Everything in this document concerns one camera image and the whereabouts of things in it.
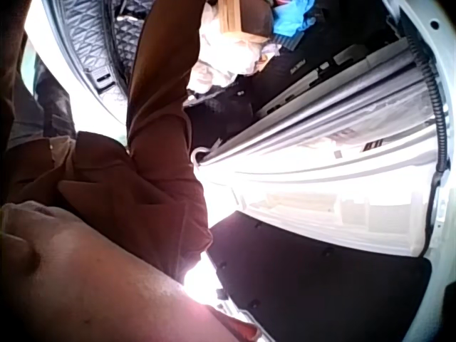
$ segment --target wooden block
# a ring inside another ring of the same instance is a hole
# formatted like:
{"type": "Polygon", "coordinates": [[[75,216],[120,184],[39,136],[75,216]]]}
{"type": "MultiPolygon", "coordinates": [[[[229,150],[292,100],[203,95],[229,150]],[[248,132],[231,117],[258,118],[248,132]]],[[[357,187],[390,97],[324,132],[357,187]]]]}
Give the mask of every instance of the wooden block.
{"type": "Polygon", "coordinates": [[[263,43],[272,35],[274,19],[264,0],[219,0],[221,32],[230,37],[263,43]]]}

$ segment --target white plastic panel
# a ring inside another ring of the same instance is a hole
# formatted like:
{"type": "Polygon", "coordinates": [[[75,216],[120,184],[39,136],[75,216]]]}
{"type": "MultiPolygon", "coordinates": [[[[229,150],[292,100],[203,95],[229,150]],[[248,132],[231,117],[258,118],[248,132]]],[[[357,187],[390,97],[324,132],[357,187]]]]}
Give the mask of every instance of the white plastic panel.
{"type": "Polygon", "coordinates": [[[341,246],[417,256],[424,242],[435,151],[430,126],[312,170],[296,153],[280,156],[278,151],[274,154],[280,162],[269,154],[264,160],[258,157],[255,173],[245,172],[246,160],[235,158],[199,171],[206,182],[231,187],[239,209],[261,221],[341,246]],[[278,166],[294,170],[271,171],[278,166]]]}

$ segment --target blue cloth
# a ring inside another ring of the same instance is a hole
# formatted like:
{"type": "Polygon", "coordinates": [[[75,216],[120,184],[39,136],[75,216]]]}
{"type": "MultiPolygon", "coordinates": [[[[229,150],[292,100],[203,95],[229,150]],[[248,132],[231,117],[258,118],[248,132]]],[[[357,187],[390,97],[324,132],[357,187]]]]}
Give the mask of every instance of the blue cloth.
{"type": "Polygon", "coordinates": [[[274,13],[274,33],[292,37],[297,31],[304,31],[315,24],[315,18],[304,18],[315,0],[292,0],[289,4],[277,6],[274,13]]]}

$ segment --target car trunk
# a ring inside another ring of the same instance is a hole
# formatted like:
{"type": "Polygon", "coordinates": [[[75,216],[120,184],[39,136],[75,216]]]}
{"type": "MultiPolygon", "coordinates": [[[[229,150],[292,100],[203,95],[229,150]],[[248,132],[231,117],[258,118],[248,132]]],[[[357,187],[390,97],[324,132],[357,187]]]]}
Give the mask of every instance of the car trunk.
{"type": "MultiPolygon", "coordinates": [[[[142,23],[116,21],[120,3],[47,6],[81,82],[125,120],[142,23]]],[[[316,0],[310,15],[293,51],[185,108],[193,161],[239,210],[209,256],[265,339],[401,341],[431,275],[417,257],[437,160],[428,90],[381,0],[316,0]]]]}

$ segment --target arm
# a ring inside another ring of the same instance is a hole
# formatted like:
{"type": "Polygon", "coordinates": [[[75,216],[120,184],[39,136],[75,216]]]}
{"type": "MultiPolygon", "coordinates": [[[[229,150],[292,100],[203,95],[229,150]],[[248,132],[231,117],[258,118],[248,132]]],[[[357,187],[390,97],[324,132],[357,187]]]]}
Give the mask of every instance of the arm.
{"type": "Polygon", "coordinates": [[[0,155],[14,121],[13,88],[30,0],[4,0],[0,8],[0,155]]]}
{"type": "Polygon", "coordinates": [[[137,172],[185,204],[180,273],[212,241],[201,184],[189,158],[190,121],[182,109],[190,70],[200,52],[204,0],[157,0],[148,16],[133,69],[127,129],[137,172]]]}

